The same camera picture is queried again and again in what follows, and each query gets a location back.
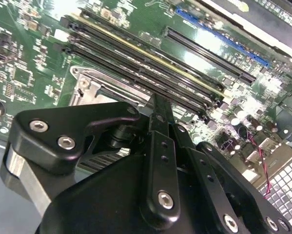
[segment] dimm slot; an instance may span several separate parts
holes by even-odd
[[[104,18],[101,18],[95,14],[93,14],[93,12],[90,12],[88,9],[84,9],[81,8],[82,10],[82,15],[86,16],[86,17],[90,17],[92,19],[94,19],[95,21],[101,23],[101,26],[107,27],[110,31],[116,33],[116,34],[120,34],[126,38],[129,38],[130,40],[133,40],[139,44],[145,44],[145,41],[143,41],[142,39],[140,39],[139,37],[128,33],[127,31],[125,31],[124,29],[120,28],[120,27],[116,27],[114,24],[111,24],[109,21],[107,21]],[[194,75],[197,79],[205,82],[206,84],[210,85],[212,88],[215,88],[219,91],[224,91],[225,87],[218,82],[216,79],[209,77],[208,75],[200,72],[199,70],[189,66],[188,64],[184,63],[183,61],[174,58],[173,56],[169,55],[168,53],[159,50],[158,48],[154,47],[153,45],[147,43],[147,51],[149,53],[152,53],[156,56],[159,56],[161,59],[167,60],[168,62],[174,64],[174,66],[178,67],[179,69],[182,69],[184,72],[187,72],[189,74]],[[192,83],[191,80],[187,79],[186,83]]]
[[[85,51],[83,49],[80,49],[76,46],[71,47],[65,47],[60,44],[54,44],[54,49],[59,52],[65,52],[67,54],[74,54],[76,56],[80,56],[81,58],[85,58],[89,60],[90,62],[93,62],[94,64],[103,66],[107,68],[110,72],[113,74],[116,74],[116,76],[124,77],[126,80],[130,81],[131,84],[139,85],[146,90],[149,90],[152,93],[158,93],[165,97],[167,100],[170,100],[177,105],[192,111],[193,113],[197,114],[200,118],[207,116],[205,110],[201,107],[193,106],[192,103],[187,103],[185,100],[173,95],[169,92],[169,89],[161,89],[158,88],[155,84],[151,84],[141,78],[137,78],[135,74],[132,74],[131,72],[128,72],[124,67],[118,67],[112,61],[107,59],[102,59],[101,57],[94,55],[92,53],[89,53],[88,51]]]
[[[240,79],[244,83],[249,84],[249,85],[251,85],[254,81],[256,81],[256,78],[252,76],[251,74],[243,71],[242,69],[238,68],[234,64],[224,60],[217,54],[205,49],[203,46],[183,36],[181,33],[177,32],[176,30],[170,27],[166,28],[165,36],[166,38],[183,45],[193,54],[204,59],[208,63],[214,66],[222,67],[223,69],[225,69],[228,75],[232,76],[235,79]]]
[[[269,66],[270,66],[269,62],[265,61],[260,56],[257,56],[256,54],[254,54],[250,51],[247,51],[242,45],[236,44],[234,41],[226,38],[225,36],[221,35],[220,33],[209,28],[204,23],[202,23],[198,17],[189,14],[188,12],[184,11],[180,7],[176,7],[175,13],[177,15],[181,16],[182,18],[184,18],[185,20],[187,20],[189,23],[192,23],[193,25],[198,26],[198,27],[212,33],[214,36],[221,39],[225,44],[227,44],[230,47],[236,49],[237,51],[243,53],[244,55],[249,56],[251,59],[253,59],[257,63],[269,68]]]
[[[168,88],[170,88],[172,90],[177,91],[179,94],[183,95],[185,98],[187,98],[189,100],[193,100],[194,102],[198,103],[198,105],[200,107],[210,108],[213,105],[210,101],[202,99],[202,98],[196,96],[195,94],[188,92],[183,87],[178,86],[178,84],[174,83],[173,80],[171,80],[171,79],[169,79],[167,82],[164,82],[162,80],[162,77],[158,76],[158,74],[156,74],[156,72],[148,70],[148,69],[142,67],[141,65],[134,63],[131,60],[127,59],[128,55],[125,55],[125,54],[124,54],[124,56],[119,55],[115,51],[106,49],[105,47],[99,45],[99,43],[96,43],[92,40],[88,40],[87,38],[79,38],[78,40],[76,40],[76,43],[80,44],[84,47],[89,48],[91,51],[94,51],[95,53],[107,55],[108,57],[112,58],[112,60],[115,60],[116,62],[118,62],[120,64],[124,64],[130,70],[132,70],[136,73],[139,73],[142,76],[147,76],[151,80],[153,80],[157,83],[160,83],[161,85],[167,86]],[[140,64],[143,63],[143,61],[138,60],[138,58],[134,58],[134,59]]]
[[[74,37],[77,37],[77,38],[83,37],[83,35],[85,33],[86,35],[92,37],[93,39],[101,40],[104,43],[107,43],[110,46],[116,48],[117,50],[119,50],[121,52],[123,51],[123,53],[128,54],[130,57],[134,57],[134,59],[139,60],[141,63],[149,65],[152,68],[155,68],[160,73],[164,73],[165,76],[169,76],[169,77],[177,80],[178,82],[182,83],[186,87],[195,90],[196,93],[199,93],[200,95],[204,96],[206,100],[209,100],[209,101],[221,100],[221,97],[214,94],[214,92],[209,91],[208,89],[206,89],[200,85],[197,85],[196,83],[192,83],[185,76],[182,76],[178,73],[175,73],[175,72],[171,71],[170,69],[166,69],[166,67],[158,64],[156,61],[153,61],[152,59],[145,59],[145,57],[143,55],[140,55],[136,51],[123,46],[123,44],[121,44],[117,41],[110,40],[109,37],[105,36],[104,34],[99,32],[98,30],[95,30],[95,29],[88,27],[87,25],[83,25],[83,24],[76,25],[75,23],[74,23],[74,25],[71,25],[70,28],[74,32],[77,33],[77,35],[72,34]]]
[[[141,48],[139,48],[139,47],[137,47],[137,46],[135,46],[135,45],[133,45],[133,44],[127,42],[127,41],[124,40],[124,39],[122,39],[121,37],[119,37],[119,36],[117,36],[117,35],[114,35],[113,33],[109,32],[108,30],[106,30],[106,29],[104,29],[104,28],[102,28],[102,27],[100,27],[100,26],[98,26],[98,25],[96,25],[96,24],[94,24],[94,23],[88,21],[87,19],[84,19],[84,18],[82,18],[82,17],[80,17],[80,16],[78,16],[78,15],[75,15],[75,14],[72,14],[72,17],[74,17],[76,20],[78,20],[78,21],[80,21],[80,22],[82,22],[82,23],[84,23],[84,24],[89,25],[90,27],[93,27],[93,28],[99,30],[101,33],[106,34],[107,36],[109,36],[109,37],[111,37],[111,38],[113,38],[113,39],[115,39],[115,40],[117,40],[117,41],[123,43],[124,45],[128,46],[129,48],[131,48],[131,49],[133,49],[133,50],[135,50],[135,51],[141,53],[141,54],[144,55],[145,57],[155,60],[155,61],[158,62],[160,65],[163,65],[163,66],[167,67],[168,69],[171,69],[172,71],[174,71],[174,72],[176,72],[176,73],[178,73],[178,74],[180,74],[180,75],[185,76],[186,78],[188,78],[188,79],[191,80],[192,82],[195,82],[195,83],[197,83],[197,84],[199,84],[199,85],[205,87],[206,89],[208,89],[208,90],[214,92],[215,94],[218,94],[218,95],[220,95],[220,96],[222,96],[222,97],[225,97],[225,98],[231,98],[231,97],[229,97],[229,96],[223,94],[222,92],[216,90],[215,88],[213,88],[213,87],[211,87],[211,86],[205,84],[204,82],[198,80],[195,76],[193,76],[193,75],[191,75],[191,74],[188,74],[187,72],[184,72],[184,71],[180,70],[179,68],[175,67],[174,65],[169,64],[168,62],[162,60],[161,58],[158,58],[157,56],[154,56],[153,54],[150,54],[150,53],[147,52],[147,51],[142,50]]]
[[[78,40],[88,41],[85,37],[83,37],[80,34],[76,34],[76,35],[73,35],[73,36],[78,38]],[[103,39],[104,42],[106,42],[106,39],[104,37],[100,38],[98,33],[91,34],[91,36],[94,36],[94,38],[98,37],[99,39]],[[145,61],[144,57],[138,56],[138,54],[136,54],[136,52],[134,52],[134,51],[126,51],[126,50],[122,51],[123,50],[122,47],[121,48],[117,48],[117,49],[121,53],[125,54],[126,57],[131,57],[131,58],[135,59],[136,61],[138,61],[141,64],[148,65],[148,63],[149,63],[148,60]],[[212,102],[212,100],[215,101],[215,98],[213,97],[213,93],[208,91],[207,89],[205,89],[203,87],[200,87],[200,86],[197,86],[197,85],[193,85],[192,83],[188,82],[188,80],[185,77],[180,76],[179,74],[175,74],[174,72],[171,72],[170,70],[165,69],[162,66],[158,66],[156,63],[151,62],[150,65],[151,65],[152,69],[155,68],[158,73],[163,74],[166,78],[172,78],[173,80],[176,80],[176,81],[182,83],[183,85],[185,85],[186,87],[194,90],[195,93],[199,93],[201,96],[204,96],[204,101],[208,101],[208,105],[209,106],[210,106],[210,102]]]

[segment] wire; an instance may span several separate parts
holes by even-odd
[[[251,141],[252,145],[254,145],[255,147],[258,148],[258,154],[262,160],[262,166],[263,166],[263,169],[264,169],[264,174],[265,174],[265,177],[266,177],[266,185],[267,185],[267,189],[266,189],[266,192],[264,194],[264,198],[266,199],[268,195],[271,194],[271,188],[272,188],[272,184],[271,182],[269,181],[269,175],[268,175],[268,171],[267,171],[267,165],[265,163],[265,159],[264,159],[264,151],[257,145],[257,143],[253,140],[253,137],[251,135],[249,135],[249,140]]]
[[[241,129],[241,128],[242,128],[242,127],[238,128],[238,130],[237,130],[237,132],[238,132],[239,135],[240,135],[240,133],[241,133],[241,132],[240,132],[240,129]],[[252,134],[251,134],[247,129],[246,129],[246,136],[244,136],[244,137],[246,137],[246,140],[250,141],[251,144],[252,144],[253,146],[255,146],[255,147],[258,149],[258,154],[259,154],[259,157],[261,158],[262,166],[263,166],[263,170],[264,170],[264,174],[265,174],[265,177],[266,177],[266,185],[267,185],[267,189],[266,189],[266,192],[265,192],[265,194],[264,194],[264,198],[266,199],[267,196],[271,194],[272,184],[271,184],[271,182],[270,182],[270,180],[269,180],[269,175],[268,175],[267,165],[266,165],[266,163],[265,163],[265,159],[264,159],[264,155],[265,155],[265,153],[264,153],[264,151],[263,151],[263,150],[257,145],[257,143],[254,141]]]

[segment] capacitor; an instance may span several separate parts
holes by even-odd
[[[241,108],[241,107],[237,107],[234,110],[234,114],[239,118],[239,119],[243,119],[247,116],[247,113]]]
[[[277,126],[273,122],[268,121],[266,123],[266,126],[267,126],[268,130],[271,131],[272,133],[278,132],[278,128],[277,128]]]
[[[228,120],[232,126],[236,126],[240,123],[240,120],[238,119],[236,115],[230,115],[228,117]]]
[[[233,146],[233,148],[235,150],[240,150],[241,146],[239,145],[239,143],[236,140],[236,138],[230,138],[230,140],[231,140],[231,145]]]
[[[230,155],[234,155],[235,154],[235,150],[234,150],[234,147],[232,145],[229,145],[227,147],[227,150],[230,153]]]
[[[262,131],[263,126],[258,122],[257,119],[251,118],[250,120],[251,125],[257,130],[257,131]]]
[[[244,126],[242,123],[234,126],[234,129],[236,130],[236,132],[238,133],[238,135],[245,140],[249,139],[249,130],[246,126]]]

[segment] electrolytic capacitor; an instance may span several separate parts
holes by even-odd
[[[257,131],[262,131],[263,126],[258,122],[257,119],[252,118],[252,119],[250,120],[250,122],[251,122],[251,125],[252,125]]]
[[[238,125],[240,123],[240,120],[235,115],[230,115],[228,117],[228,120],[229,120],[229,122],[231,123],[232,126],[236,126],[236,125]]]
[[[237,131],[238,135],[245,140],[249,139],[249,130],[246,126],[244,126],[242,123],[238,124],[237,126],[234,126],[234,129]]]
[[[271,131],[272,133],[278,132],[278,128],[277,128],[277,126],[273,122],[268,121],[266,123],[266,126],[267,126],[268,130]]]
[[[241,108],[241,107],[237,107],[234,110],[234,114],[239,118],[239,119],[243,119],[247,116],[247,113]]]

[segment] screw hole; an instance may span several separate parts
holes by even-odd
[[[214,179],[212,178],[212,176],[208,175],[206,177],[209,179],[210,182],[212,182],[212,183],[214,182]]]
[[[161,159],[162,159],[163,162],[166,162],[166,163],[169,162],[169,158],[164,156],[164,155],[161,156]]]
[[[162,147],[167,149],[167,144],[165,142],[162,142]]]
[[[200,162],[201,162],[204,166],[206,166],[206,162],[205,162],[204,160],[200,159]]]

